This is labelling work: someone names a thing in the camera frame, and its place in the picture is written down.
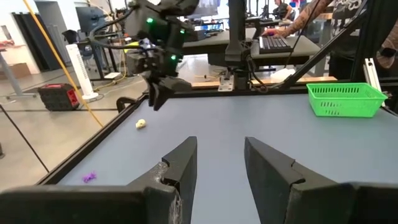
person's arm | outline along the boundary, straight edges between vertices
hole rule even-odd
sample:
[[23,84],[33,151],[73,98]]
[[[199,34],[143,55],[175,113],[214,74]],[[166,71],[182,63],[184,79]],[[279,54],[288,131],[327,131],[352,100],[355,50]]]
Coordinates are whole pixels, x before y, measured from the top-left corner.
[[290,14],[292,13],[292,10],[293,10],[292,6],[287,5],[287,13],[286,13],[286,16],[283,19],[290,18]]
[[327,7],[330,3],[333,2],[333,0],[318,0],[319,3],[317,5],[317,8],[315,9],[315,5],[317,3],[317,0],[313,0],[310,2],[304,10],[300,13],[298,18],[294,20],[294,22],[288,26],[285,30],[281,31],[280,35],[287,37],[288,35],[294,34],[300,29],[304,28],[305,23],[310,19],[311,21],[314,20],[316,17],[318,17]]
[[[383,48],[390,48],[398,50],[398,20],[394,27],[392,28],[390,34],[387,36],[386,40],[381,45]],[[383,68],[390,68],[394,63],[395,57],[385,57],[379,52],[376,54],[377,61]]]

wooden board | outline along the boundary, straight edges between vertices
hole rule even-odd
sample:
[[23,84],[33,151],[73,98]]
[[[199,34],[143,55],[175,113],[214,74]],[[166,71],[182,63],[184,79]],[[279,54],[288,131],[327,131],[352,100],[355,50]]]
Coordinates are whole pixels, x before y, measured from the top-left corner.
[[[335,81],[335,77],[307,77],[301,78],[298,82],[326,82],[326,81]],[[273,80],[271,78],[265,78],[261,80],[264,84],[276,84],[279,83],[280,80]],[[253,84],[259,85],[259,82],[253,81]],[[219,81],[214,82],[195,82],[192,83],[193,89],[201,89],[201,88],[209,88],[209,87],[218,87],[220,85]]]

computer monitor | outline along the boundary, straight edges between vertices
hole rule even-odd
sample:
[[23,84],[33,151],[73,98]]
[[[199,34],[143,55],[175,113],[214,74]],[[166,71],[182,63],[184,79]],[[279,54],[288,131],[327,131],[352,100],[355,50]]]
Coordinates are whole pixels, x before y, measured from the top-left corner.
[[199,19],[203,16],[218,15],[217,8],[220,6],[221,0],[200,0],[198,7],[192,15],[187,16],[188,19]]
[[106,16],[97,7],[76,7],[76,12],[82,32],[90,32],[105,23]]

person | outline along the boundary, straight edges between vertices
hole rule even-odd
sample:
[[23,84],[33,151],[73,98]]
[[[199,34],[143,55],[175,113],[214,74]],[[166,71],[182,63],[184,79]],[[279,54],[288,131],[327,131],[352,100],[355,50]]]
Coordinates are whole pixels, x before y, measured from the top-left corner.
[[290,14],[293,10],[292,6],[282,2],[282,0],[275,0],[275,4],[278,7],[274,9],[274,14],[276,14],[278,18],[282,20],[290,19]]
[[[296,33],[300,29],[304,28],[305,23],[310,19],[318,17],[329,4],[334,2],[334,10],[331,21],[331,36],[334,37],[339,33],[343,26],[349,22],[349,20],[356,14],[356,11],[360,7],[363,0],[313,0],[310,2],[300,13],[298,18],[286,29],[267,29],[263,35],[275,35],[287,37],[291,34]],[[357,43],[359,40],[359,30],[354,31],[349,37],[342,40],[338,46],[336,46],[330,54],[329,60],[329,74],[339,80],[349,79],[351,77],[351,70],[354,64],[354,57],[356,53]],[[398,48],[398,23],[394,26],[393,30],[381,46],[392,50]],[[381,55],[376,54],[376,70],[379,77],[388,77],[389,68],[394,63],[394,55]]]

floor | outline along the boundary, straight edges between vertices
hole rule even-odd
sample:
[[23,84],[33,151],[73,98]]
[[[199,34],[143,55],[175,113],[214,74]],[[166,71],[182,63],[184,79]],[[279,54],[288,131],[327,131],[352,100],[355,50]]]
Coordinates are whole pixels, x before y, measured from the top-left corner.
[[[222,68],[209,66],[206,55],[196,55],[185,57],[179,72],[180,77],[187,81],[206,82],[213,81],[220,69]],[[73,68],[69,67],[68,71],[77,83]],[[96,75],[98,74],[91,71],[91,77]],[[19,79],[23,90],[47,83],[68,83],[68,80],[62,70]],[[103,84],[95,83],[94,87]],[[137,98],[146,88],[146,82],[141,77],[127,78],[115,86],[101,89],[99,100],[89,102],[89,106],[95,116],[106,124],[117,115],[115,102],[120,96]],[[0,96],[12,92],[9,82],[0,80]],[[49,112],[39,97],[13,101],[0,97],[0,103],[49,170],[100,130],[100,125],[85,108],[80,111]],[[35,184],[46,174],[45,169],[4,113],[0,113],[0,127],[0,143],[6,155],[0,159],[0,190]]]

